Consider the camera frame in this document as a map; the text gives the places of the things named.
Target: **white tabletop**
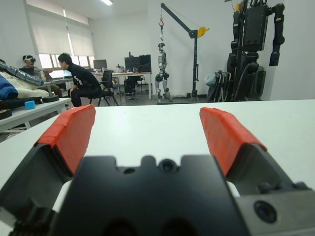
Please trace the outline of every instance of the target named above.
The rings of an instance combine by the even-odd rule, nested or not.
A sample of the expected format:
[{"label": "white tabletop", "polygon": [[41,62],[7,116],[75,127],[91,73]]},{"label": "white tabletop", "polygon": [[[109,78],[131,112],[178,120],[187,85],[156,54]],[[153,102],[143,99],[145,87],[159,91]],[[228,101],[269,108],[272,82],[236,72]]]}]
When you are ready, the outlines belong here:
[{"label": "white tabletop", "polygon": [[[145,155],[180,164],[183,155],[209,154],[202,107],[234,114],[294,182],[315,189],[315,100],[96,107],[86,156],[112,155],[119,166],[139,166]],[[0,143],[0,188],[55,119]]]},{"label": "white tabletop", "polygon": [[[103,76],[103,72],[94,72],[93,74],[96,76]],[[113,73],[113,76],[140,76],[148,74],[151,74],[151,72],[119,72]]]},{"label": "white tabletop", "polygon": [[56,78],[56,79],[53,79],[51,81],[46,81],[43,86],[59,85],[59,84],[63,84],[66,82],[72,82],[72,81],[73,81],[72,78]]},{"label": "white tabletop", "polygon": [[37,104],[36,108],[31,109],[31,110],[25,110],[24,106],[16,108],[16,109],[12,109],[12,116],[10,116],[6,119],[0,120],[0,131],[12,128],[12,127],[10,127],[12,123],[13,123],[13,125],[21,124],[21,123],[16,123],[16,122],[18,122],[18,120],[21,120],[22,118],[30,117],[30,119],[32,119],[32,117],[36,114],[39,114],[39,115],[47,114],[45,111],[51,112],[51,110],[54,109],[54,107],[58,107],[58,106],[63,105],[69,101],[71,101],[70,98],[60,98],[56,102]]}]

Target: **black hair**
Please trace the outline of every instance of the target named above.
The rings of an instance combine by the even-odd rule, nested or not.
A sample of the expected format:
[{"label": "black hair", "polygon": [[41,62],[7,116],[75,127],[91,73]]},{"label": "black hair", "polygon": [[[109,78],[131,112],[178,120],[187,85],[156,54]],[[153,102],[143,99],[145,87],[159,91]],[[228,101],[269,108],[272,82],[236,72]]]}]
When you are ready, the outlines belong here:
[{"label": "black hair", "polygon": [[72,64],[72,58],[68,53],[62,53],[59,57],[58,60],[61,62],[65,62],[67,65]]}]

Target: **robot leg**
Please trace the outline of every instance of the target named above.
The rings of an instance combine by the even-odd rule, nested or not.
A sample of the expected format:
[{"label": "robot leg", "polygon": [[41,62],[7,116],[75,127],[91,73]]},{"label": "robot leg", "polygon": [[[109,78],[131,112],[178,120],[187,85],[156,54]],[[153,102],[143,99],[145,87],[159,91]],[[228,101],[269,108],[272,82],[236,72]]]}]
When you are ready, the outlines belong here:
[{"label": "robot leg", "polygon": [[161,76],[158,74],[156,76],[156,91],[157,91],[157,99],[158,99],[158,102],[161,102],[161,90],[159,89],[159,83],[162,81],[163,79],[161,79]]},{"label": "robot leg", "polygon": [[164,79],[163,79],[163,89],[165,93],[165,98],[168,99],[169,102],[173,102],[171,99],[171,93],[169,92],[169,88],[167,87],[167,78],[169,77],[169,74],[165,73]]}]

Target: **camera lens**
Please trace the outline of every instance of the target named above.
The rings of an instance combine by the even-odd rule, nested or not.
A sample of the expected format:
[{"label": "camera lens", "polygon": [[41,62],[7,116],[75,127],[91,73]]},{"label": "camera lens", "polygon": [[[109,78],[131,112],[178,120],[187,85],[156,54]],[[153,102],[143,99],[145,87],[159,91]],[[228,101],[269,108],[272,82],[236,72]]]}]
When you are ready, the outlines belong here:
[{"label": "camera lens", "polygon": [[167,173],[173,172],[176,170],[176,164],[172,160],[163,160],[160,162],[159,167]]},{"label": "camera lens", "polygon": [[277,212],[272,205],[264,201],[257,201],[254,204],[257,216],[264,222],[272,224],[277,220]]}]

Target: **white wall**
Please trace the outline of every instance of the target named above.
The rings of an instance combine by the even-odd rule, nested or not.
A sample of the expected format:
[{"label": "white wall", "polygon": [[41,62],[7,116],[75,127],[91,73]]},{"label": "white wall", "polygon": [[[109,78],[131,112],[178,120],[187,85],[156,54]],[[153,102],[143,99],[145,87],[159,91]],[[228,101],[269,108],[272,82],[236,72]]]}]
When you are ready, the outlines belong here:
[{"label": "white wall", "polygon": [[[160,28],[161,1],[149,0],[149,33],[151,37],[151,59],[153,77],[158,74],[158,44]],[[209,87],[203,83],[203,78],[218,70],[226,70],[228,55],[231,52],[233,40],[233,9],[231,3],[223,0],[165,0],[177,12],[186,16],[199,26],[210,30],[198,39],[199,81],[198,94],[207,94]],[[170,74],[168,87],[172,95],[186,96],[192,90],[193,47],[194,40],[171,18],[164,10],[165,22],[164,42],[168,58],[167,72]],[[199,27],[178,15],[191,30]]]},{"label": "white wall", "polygon": [[315,76],[313,39],[314,0],[268,0],[269,6],[284,3],[285,43],[281,46],[278,67],[269,67],[274,38],[274,16],[269,17],[266,47],[260,52],[259,63],[267,71],[263,100],[314,99]]},{"label": "white wall", "polygon": [[20,68],[23,55],[35,56],[23,0],[1,1],[0,30],[0,59]]},{"label": "white wall", "polygon": [[90,20],[95,59],[106,59],[109,69],[125,67],[129,52],[135,57],[150,54],[148,12]]}]

